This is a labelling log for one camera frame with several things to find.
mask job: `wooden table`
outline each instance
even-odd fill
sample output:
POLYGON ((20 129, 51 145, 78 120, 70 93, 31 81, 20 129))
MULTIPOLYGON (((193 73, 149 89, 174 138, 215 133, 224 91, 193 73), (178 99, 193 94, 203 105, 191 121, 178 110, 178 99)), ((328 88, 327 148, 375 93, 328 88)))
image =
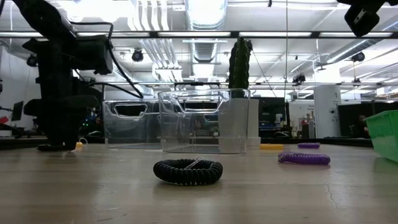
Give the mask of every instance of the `wooden table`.
MULTIPOLYGON (((299 151, 296 145, 286 150, 299 151)), ((279 164, 278 152, 0 151, 1 223, 398 223, 398 165, 358 147, 322 145, 330 166, 279 164), (215 185, 182 187, 152 172, 163 159, 219 161, 215 185)))

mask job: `ceiling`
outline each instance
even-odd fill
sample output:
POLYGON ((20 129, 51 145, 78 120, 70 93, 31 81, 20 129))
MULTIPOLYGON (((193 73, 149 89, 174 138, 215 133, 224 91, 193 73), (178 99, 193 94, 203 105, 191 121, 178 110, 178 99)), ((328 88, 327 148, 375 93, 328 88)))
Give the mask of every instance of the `ceiling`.
MULTIPOLYGON (((67 15, 68 6, 72 1, 49 1, 57 9, 67 15)), ((129 1, 113 1, 112 7, 107 8, 108 12, 116 13, 119 19, 114 22, 115 30, 130 30, 127 25, 129 13, 129 1)), ((171 30, 186 30, 185 6, 183 0, 167 1, 168 24, 171 30)), ((245 1, 229 0, 225 30, 271 30, 271 31, 350 31, 344 21, 347 7, 332 0, 294 0, 278 1, 273 0, 272 7, 267 7, 267 1, 245 1)), ((378 15, 380 23, 374 31, 382 30, 386 24, 398 21, 397 9, 385 5, 378 15)), ((99 17, 86 17, 83 22, 101 21, 99 17)), ((105 31, 106 26, 81 26, 76 29, 81 31, 105 31)), ((11 1, 6 1, 1 20, 0 29, 13 31, 32 30, 24 18, 20 15, 16 6, 11 1)), ((24 55, 28 52, 21 48, 26 39, 1 39, 3 45, 11 43, 15 54, 24 55)), ((235 39, 225 39, 227 43, 219 44, 218 53, 213 61, 215 69, 213 75, 208 77, 209 81, 224 82, 229 67, 229 53, 235 43, 235 39)), ((252 39, 253 50, 250 59, 250 82, 263 82, 266 76, 270 82, 282 82, 287 73, 288 81, 296 73, 289 73, 297 68, 305 60, 316 59, 317 55, 328 55, 354 40, 350 39, 252 39)), ((153 82, 152 61, 144 52, 142 62, 133 62, 131 55, 135 48, 141 48, 138 39, 114 39, 115 53, 133 79, 137 81, 153 82)), ((364 50, 366 60, 355 65, 352 62, 342 61, 338 63, 342 81, 351 82, 356 76, 378 71, 385 66, 396 63, 398 56, 396 47, 398 40, 383 40, 382 42, 364 50)), ((192 55, 190 45, 184 44, 182 39, 173 39, 173 47, 182 67, 184 80, 193 80, 192 55)), ((307 81, 312 80, 313 69, 305 71, 307 81)), ((84 76, 93 76, 91 72, 83 72, 84 76)), ((380 82, 386 79, 398 78, 396 70, 382 73, 366 80, 366 82, 380 82)), ((98 80, 114 82, 115 75, 95 76, 98 80)))

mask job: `black coiled cable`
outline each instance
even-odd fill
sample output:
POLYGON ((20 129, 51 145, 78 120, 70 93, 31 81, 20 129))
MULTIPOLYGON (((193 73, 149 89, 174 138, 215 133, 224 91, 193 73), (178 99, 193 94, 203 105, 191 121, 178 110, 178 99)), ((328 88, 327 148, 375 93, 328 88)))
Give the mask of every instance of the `black coiled cable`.
POLYGON ((194 159, 160 161, 154 165, 154 173, 166 182, 186 186, 214 184, 223 175, 223 165, 219 162, 201 160, 186 169, 193 162, 194 159))

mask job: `purple spiral keychain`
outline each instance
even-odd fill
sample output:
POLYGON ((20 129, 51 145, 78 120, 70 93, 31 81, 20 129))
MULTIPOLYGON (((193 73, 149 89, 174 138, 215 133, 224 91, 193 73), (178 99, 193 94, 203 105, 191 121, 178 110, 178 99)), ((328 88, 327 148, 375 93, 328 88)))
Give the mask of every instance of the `purple spiral keychain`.
POLYGON ((278 161, 302 165, 328 165, 330 163, 330 157, 324 154, 281 152, 278 155, 278 161))
POLYGON ((319 149, 321 144, 319 142, 317 143, 308 142, 308 143, 298 143, 297 146, 300 149, 319 149))

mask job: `floor crack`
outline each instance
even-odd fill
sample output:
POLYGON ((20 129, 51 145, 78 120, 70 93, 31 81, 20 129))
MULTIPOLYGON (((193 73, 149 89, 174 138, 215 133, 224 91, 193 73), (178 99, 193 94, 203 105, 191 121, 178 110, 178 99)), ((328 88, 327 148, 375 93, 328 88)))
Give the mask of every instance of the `floor crack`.
POLYGON ((330 198, 330 200, 335 204, 335 208, 338 208, 335 199, 333 199, 333 194, 332 194, 332 192, 330 191, 329 185, 328 185, 328 184, 325 184, 325 185, 326 185, 327 191, 328 191, 328 193, 329 193, 329 198, 330 198))

